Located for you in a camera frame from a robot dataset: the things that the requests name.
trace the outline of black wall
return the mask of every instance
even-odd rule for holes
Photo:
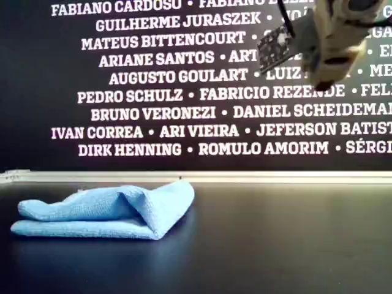
[[[132,7],[146,7],[147,1],[131,1]],[[334,88],[330,95],[312,92],[306,86],[306,79],[298,71],[299,61],[290,60],[272,71],[267,77],[255,77],[258,69],[255,49],[259,38],[266,30],[274,29],[281,24],[281,16],[277,5],[272,0],[265,0],[262,5],[229,6],[226,3],[246,4],[250,1],[206,1],[204,3],[223,3],[222,7],[200,7],[200,0],[193,5],[187,1],[160,0],[168,3],[181,4],[180,9],[151,10],[143,12],[109,13],[95,15],[52,16],[52,4],[63,4],[61,1],[22,1],[5,0],[0,4],[0,114],[1,114],[1,168],[30,168],[32,170],[389,170],[392,144],[388,143],[391,133],[389,115],[392,114],[391,91],[392,62],[391,52],[392,30],[374,29],[368,40],[371,50],[357,65],[351,77]],[[300,0],[287,4],[292,17],[304,13],[305,7],[312,7],[312,2]],[[390,6],[385,7],[383,16],[391,13]],[[227,20],[242,20],[244,24],[199,26],[185,28],[183,22],[187,15],[211,14]],[[96,23],[100,20],[129,19],[140,17],[179,16],[180,28],[132,29],[100,32]],[[260,19],[261,23],[252,24],[252,20]],[[143,44],[146,35],[170,35],[212,32],[233,32],[236,43],[222,45],[184,45],[184,39],[178,37],[177,46],[154,47]],[[130,37],[134,48],[111,50],[82,50],[82,39],[103,37]],[[204,63],[196,64],[186,61],[184,64],[158,65],[162,57],[175,52],[196,52]],[[241,52],[250,53],[248,61],[235,58]],[[151,53],[151,63],[144,66],[99,67],[102,56],[131,55]],[[190,70],[215,70],[218,74],[222,69],[236,69],[239,80],[233,81],[180,81],[180,72]],[[247,70],[241,76],[238,69]],[[135,83],[111,85],[113,74],[130,72],[172,71],[175,81],[162,83]],[[238,87],[258,87],[263,93],[248,95],[250,99],[238,99],[238,94],[231,95],[237,99],[225,99],[222,88],[237,91]],[[200,88],[215,89],[220,94],[217,100],[203,100]],[[134,102],[127,99],[128,91],[141,89],[169,89],[171,100],[161,102]],[[121,103],[78,103],[78,93],[86,91],[119,91],[123,93]],[[180,99],[173,99],[175,93],[181,91]],[[344,109],[353,110],[351,115],[304,116],[300,109],[314,109],[315,104],[322,104],[329,111]],[[235,108],[254,106],[274,107],[273,117],[237,118]],[[179,110],[181,107],[202,107],[193,119],[151,119],[147,114],[162,115],[162,111]],[[371,113],[364,113],[366,107],[374,107]],[[122,121],[92,120],[92,110],[109,108],[136,108],[132,113],[139,112],[138,119]],[[282,117],[281,110],[286,109],[290,116]],[[201,125],[228,125],[233,137],[192,137],[189,128]],[[297,127],[297,134],[258,136],[260,124],[280,124],[271,126]],[[143,138],[108,138],[89,137],[89,127],[117,127],[124,131],[124,126],[132,126],[133,130],[140,127]],[[164,137],[162,130],[178,126],[184,130],[183,137]],[[330,134],[322,134],[323,129],[332,127]],[[84,127],[83,138],[60,139],[59,134],[66,128]],[[307,135],[298,135],[301,128]],[[53,137],[52,128],[60,128]],[[131,152],[134,145],[141,151],[146,145],[165,143],[174,145],[172,151],[176,155],[150,156],[135,155]],[[223,155],[207,155],[216,153],[217,143],[243,143],[241,152],[229,145],[221,152]],[[111,154],[105,156],[80,156],[80,145],[109,144]],[[128,154],[116,154],[116,145],[128,144]],[[248,154],[250,146],[259,154]],[[231,150],[237,155],[228,155]]]

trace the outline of folded towel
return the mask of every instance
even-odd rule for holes
[[[154,190],[135,186],[78,191],[64,201],[26,200],[18,205],[28,220],[11,231],[23,236],[161,239],[186,213],[194,190],[177,181]]]

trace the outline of white wall trim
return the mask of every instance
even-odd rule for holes
[[[29,171],[0,174],[0,184],[28,183],[392,184],[392,171]]]

